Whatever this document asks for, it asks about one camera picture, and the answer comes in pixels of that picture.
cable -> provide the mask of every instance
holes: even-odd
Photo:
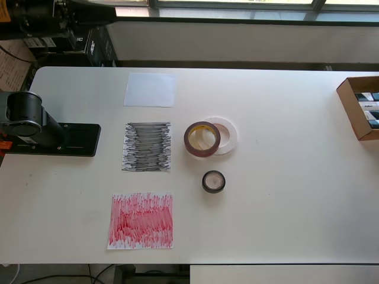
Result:
[[[97,274],[97,276],[96,276],[96,278],[95,278],[95,280],[94,280],[94,282],[93,282],[92,284],[95,284],[96,281],[99,281],[99,282],[101,283],[101,281],[99,280],[100,275],[102,275],[103,272],[105,272],[108,268],[110,268],[110,267],[112,267],[112,266],[114,266],[114,264],[110,264],[110,265],[108,265],[108,266],[107,266],[106,268],[104,268],[99,274]]]
[[[91,266],[89,265],[89,263],[88,263],[88,272],[89,272],[89,275],[92,277]]]
[[[27,63],[35,63],[35,62],[37,62],[36,60],[29,61],[29,60],[21,59],[21,58],[17,57],[16,55],[13,55],[12,53],[10,53],[8,50],[6,50],[5,48],[3,48],[2,46],[0,46],[0,49],[2,51],[4,51],[7,55],[9,55],[9,56],[11,56],[13,58],[16,58],[19,61],[23,61],[23,62],[27,62]]]
[[[45,277],[41,277],[41,278],[35,278],[33,280],[25,281],[25,282],[20,283],[20,284],[28,284],[28,283],[31,283],[31,282],[36,282],[36,281],[40,281],[40,280],[44,280],[44,279],[49,279],[49,278],[64,278],[64,277],[69,277],[69,278],[72,278],[72,277],[77,277],[77,278],[88,277],[88,278],[96,280],[95,277],[90,276],[90,275],[50,275],[50,276],[45,276]],[[100,281],[99,279],[97,279],[97,281],[99,281],[100,284],[105,284],[103,281]]]
[[[39,38],[39,39],[42,42],[42,44],[45,46],[46,55],[43,56],[43,57],[41,57],[41,58],[39,58],[39,59],[37,59],[37,60],[30,61],[30,60],[21,59],[21,58],[17,57],[16,55],[13,55],[12,53],[10,53],[8,50],[6,50],[5,48],[3,48],[1,45],[0,45],[0,50],[4,51],[5,54],[7,54],[7,55],[9,55],[9,56],[11,56],[11,57],[19,60],[19,61],[27,62],[27,63],[39,63],[40,61],[45,60],[49,56],[49,47],[47,46],[47,43],[43,39],[41,39],[41,38]]]
[[[13,277],[12,281],[9,283],[9,284],[12,284],[14,282],[14,280],[16,280],[17,276],[18,276],[18,272],[20,272],[20,265],[18,264],[17,265],[17,272],[16,272],[16,275]]]

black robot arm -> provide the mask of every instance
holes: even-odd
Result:
[[[58,123],[28,91],[0,92],[0,141],[12,142],[6,153],[92,157],[98,124]]]
[[[0,40],[69,37],[116,19],[114,7],[81,0],[0,0]]]

paper with red scribbles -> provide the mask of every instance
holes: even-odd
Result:
[[[115,194],[108,249],[169,249],[173,242],[172,194]]]

cardboard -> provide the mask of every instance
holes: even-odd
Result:
[[[355,93],[379,92],[379,76],[349,77],[337,88],[337,93],[359,141],[379,139],[379,129],[372,129],[355,97]]]
[[[22,40],[0,41],[1,46],[21,59],[33,61],[34,56]],[[19,91],[23,87],[31,63],[11,57],[0,50],[0,91]]]

small tape roll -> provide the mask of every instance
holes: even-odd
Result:
[[[203,130],[203,129],[209,130],[213,133],[215,142],[209,149],[199,150],[199,149],[196,149],[194,146],[192,146],[189,140],[190,140],[191,134],[194,131]],[[212,123],[209,123],[206,121],[199,121],[199,122],[195,122],[191,124],[184,133],[185,148],[192,155],[195,155],[197,157],[209,157],[213,155],[219,148],[220,141],[221,141],[221,135],[217,127],[214,126]]]
[[[230,121],[220,117],[210,117],[204,121],[210,122],[214,124],[216,127],[217,125],[221,125],[225,127],[226,130],[229,132],[228,142],[223,146],[219,146],[219,149],[215,152],[215,155],[224,155],[226,153],[229,153],[236,147],[238,141],[237,130]],[[202,130],[196,131],[196,142],[201,149],[206,149],[209,148],[209,145],[204,141],[203,134],[204,131]]]
[[[203,176],[201,183],[206,192],[218,193],[224,189],[226,181],[222,173],[211,170]]]

